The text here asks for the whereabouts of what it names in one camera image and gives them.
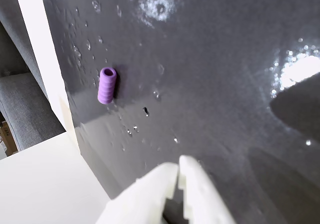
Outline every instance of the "purple plastic peg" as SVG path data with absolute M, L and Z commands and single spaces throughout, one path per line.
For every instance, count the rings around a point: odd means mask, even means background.
M 114 98 L 117 73 L 113 68 L 103 68 L 100 71 L 98 100 L 102 104 L 108 104 Z

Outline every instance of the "cardboard box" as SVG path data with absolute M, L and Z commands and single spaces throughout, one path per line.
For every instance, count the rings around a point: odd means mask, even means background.
M 7 156 L 12 155 L 14 152 L 18 150 L 15 145 L 15 140 L 13 139 L 10 128 L 6 121 L 0 123 L 0 137 L 0 146 L 2 146 L 1 148 L 4 148 L 4 145 L 6 146 L 7 149 L 4 149 L 4 151 Z

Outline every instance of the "gray cushion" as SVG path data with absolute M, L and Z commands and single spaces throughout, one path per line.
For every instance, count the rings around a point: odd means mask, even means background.
M 29 72 L 19 51 L 0 23 L 0 77 Z
M 25 63 L 47 97 L 18 0 L 0 0 L 0 22 L 19 50 Z
M 19 150 L 65 132 L 31 73 L 0 78 L 0 111 Z

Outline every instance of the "gray glossy panel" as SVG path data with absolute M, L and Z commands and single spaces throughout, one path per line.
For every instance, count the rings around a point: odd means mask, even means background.
M 43 1 L 81 153 L 111 197 L 188 154 L 238 223 L 317 223 L 320 0 Z

